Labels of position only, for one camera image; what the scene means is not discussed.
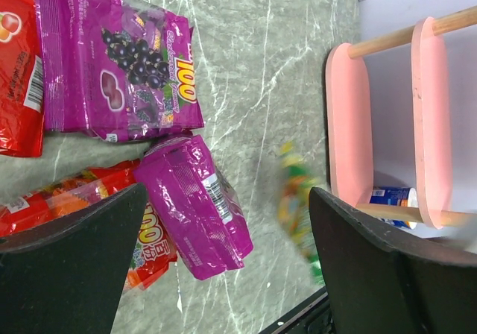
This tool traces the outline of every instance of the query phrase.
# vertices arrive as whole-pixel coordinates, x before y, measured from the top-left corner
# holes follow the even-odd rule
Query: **red candy bag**
[[[34,0],[0,0],[0,154],[39,157],[43,80]]]
[[[0,237],[39,226],[84,209],[111,196],[136,180],[139,160],[123,161],[110,168],[86,168],[81,173],[0,205]],[[145,208],[124,289],[146,289],[177,261],[176,248],[156,210]]]
[[[0,237],[28,230],[68,215],[135,183],[138,160],[123,161],[111,168],[86,168],[9,204],[0,205]]]
[[[136,286],[146,289],[169,269],[170,262],[176,261],[175,246],[148,202],[124,289]]]

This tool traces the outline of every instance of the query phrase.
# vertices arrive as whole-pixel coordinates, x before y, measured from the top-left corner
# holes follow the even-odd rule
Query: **marble countertop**
[[[326,179],[323,67],[358,39],[358,0],[146,0],[189,17],[202,130],[236,189],[255,250],[245,268],[203,282],[179,261],[122,296],[113,333],[258,333],[318,290],[277,223],[282,143]],[[147,143],[47,135],[39,159],[0,157],[0,202],[87,166],[134,159]]]

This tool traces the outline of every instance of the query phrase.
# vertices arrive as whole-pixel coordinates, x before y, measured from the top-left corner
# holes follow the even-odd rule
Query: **wooden rod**
[[[376,218],[388,218],[390,220],[401,220],[411,222],[423,222],[419,209],[413,207],[400,207],[377,204],[358,204],[356,209]],[[461,226],[467,223],[472,216],[477,214],[465,212],[443,211],[441,214],[443,226]]]
[[[475,24],[477,24],[477,6],[436,19],[432,29],[434,35],[438,36]],[[406,45],[411,42],[413,31],[414,26],[411,26],[384,36],[373,38],[372,40],[356,43],[350,46],[348,55],[351,58],[358,58],[400,45]]]

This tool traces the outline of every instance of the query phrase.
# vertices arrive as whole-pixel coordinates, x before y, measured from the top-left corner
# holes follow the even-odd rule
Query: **plastic wrapper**
[[[96,204],[135,183],[132,169],[139,161],[111,168],[87,168],[9,204],[0,205],[0,236],[28,230],[55,218]]]
[[[110,168],[87,168],[0,206],[0,237],[68,215],[127,188],[136,183],[133,169],[138,164],[139,160],[134,160]],[[176,261],[175,246],[148,203],[124,290],[137,286],[146,289],[168,270],[170,262]]]
[[[45,129],[110,142],[203,127],[186,17],[140,0],[36,0]]]
[[[320,260],[309,214],[309,194],[318,180],[306,168],[302,157],[289,142],[281,151],[283,189],[278,207],[278,220],[301,254],[309,261],[317,284],[324,284]]]
[[[42,154],[43,83],[33,0],[0,0],[0,154]]]
[[[194,277],[243,268],[252,251],[247,224],[230,184],[200,136],[168,136],[134,170]]]
[[[127,272],[124,290],[137,286],[140,289],[146,289],[168,270],[170,262],[176,261],[175,246],[165,231],[156,210],[151,203],[148,203],[131,265]]]

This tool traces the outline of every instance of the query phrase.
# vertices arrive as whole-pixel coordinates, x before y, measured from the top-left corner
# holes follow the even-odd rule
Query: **pink wooden side panel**
[[[452,196],[452,155],[447,54],[429,17],[411,42],[417,200],[425,224],[441,228],[440,213]]]
[[[369,203],[373,191],[373,143],[366,65],[348,56],[350,46],[328,56],[326,108],[332,193],[356,206]]]

